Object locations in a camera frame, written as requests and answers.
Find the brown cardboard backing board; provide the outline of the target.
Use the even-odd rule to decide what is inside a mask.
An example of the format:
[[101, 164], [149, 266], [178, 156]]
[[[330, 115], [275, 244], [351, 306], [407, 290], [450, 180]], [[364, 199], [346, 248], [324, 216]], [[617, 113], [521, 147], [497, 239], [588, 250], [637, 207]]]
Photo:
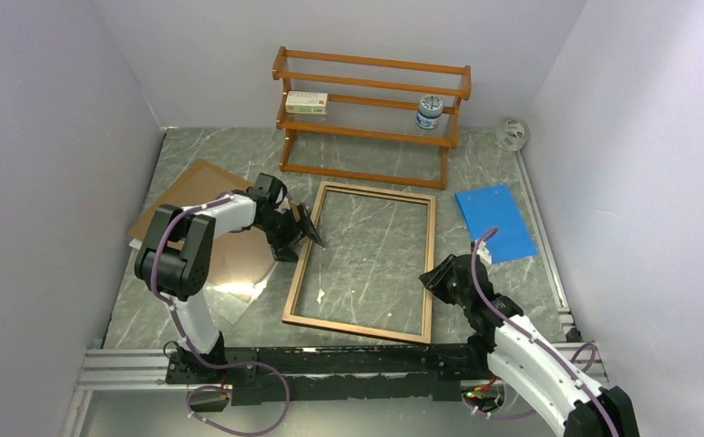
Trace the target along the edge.
[[[214, 166], [206, 160], [197, 159], [128, 229], [128, 235], [133, 240], [141, 241], [148, 232], [157, 208], [162, 205], [187, 207], [208, 204], [223, 192], [230, 192], [234, 189], [244, 190], [249, 185], [250, 183], [245, 179]], [[161, 258], [165, 259], [173, 253], [180, 253], [184, 245], [189, 243], [191, 250], [189, 262], [191, 266], [193, 268], [202, 267], [202, 260], [205, 257], [209, 258], [210, 265], [214, 241], [226, 234], [231, 234], [229, 232], [219, 236], [215, 233], [217, 226], [222, 223], [223, 220], [221, 218], [192, 218], [191, 216], [186, 216], [179, 224], [189, 226], [189, 239], [176, 242], [169, 241], [167, 247], [162, 251]]]

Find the picture frame black and gold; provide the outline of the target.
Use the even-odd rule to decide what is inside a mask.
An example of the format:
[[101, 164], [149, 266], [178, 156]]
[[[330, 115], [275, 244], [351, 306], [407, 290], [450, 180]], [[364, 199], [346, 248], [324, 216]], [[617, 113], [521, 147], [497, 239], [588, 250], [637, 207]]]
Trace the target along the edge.
[[434, 267], [433, 195], [323, 181], [313, 222], [324, 238], [300, 257], [282, 322], [428, 344], [433, 299], [419, 275]]

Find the white photo paper sheet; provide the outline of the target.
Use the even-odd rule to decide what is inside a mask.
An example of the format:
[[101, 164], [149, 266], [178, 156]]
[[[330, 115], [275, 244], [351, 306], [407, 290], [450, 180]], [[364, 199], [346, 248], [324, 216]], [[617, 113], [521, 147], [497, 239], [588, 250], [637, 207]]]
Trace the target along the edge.
[[216, 239], [203, 286], [210, 311], [237, 323], [265, 290], [276, 266], [270, 244], [257, 229]]

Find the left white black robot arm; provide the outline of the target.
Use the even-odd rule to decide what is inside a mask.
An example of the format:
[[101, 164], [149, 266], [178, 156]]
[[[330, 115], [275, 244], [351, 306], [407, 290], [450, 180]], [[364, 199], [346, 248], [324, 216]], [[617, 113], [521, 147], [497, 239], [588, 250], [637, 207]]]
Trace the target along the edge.
[[138, 251], [136, 277], [165, 304], [179, 334], [181, 366], [204, 382], [222, 378], [228, 366], [224, 336], [202, 293], [213, 242], [252, 228], [265, 234], [276, 261], [297, 261], [294, 247], [303, 239], [324, 243], [306, 205], [292, 203], [280, 179], [260, 173], [253, 186], [206, 203], [159, 206]]

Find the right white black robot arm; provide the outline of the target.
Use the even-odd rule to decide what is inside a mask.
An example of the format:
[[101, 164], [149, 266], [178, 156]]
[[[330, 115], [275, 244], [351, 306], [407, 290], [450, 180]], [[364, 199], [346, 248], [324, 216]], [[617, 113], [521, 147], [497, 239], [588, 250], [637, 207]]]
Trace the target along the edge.
[[639, 434], [629, 395], [588, 376], [541, 336], [519, 305], [495, 291], [479, 256], [450, 255], [419, 280], [438, 300], [460, 307], [474, 330], [467, 369], [500, 378], [554, 435]]

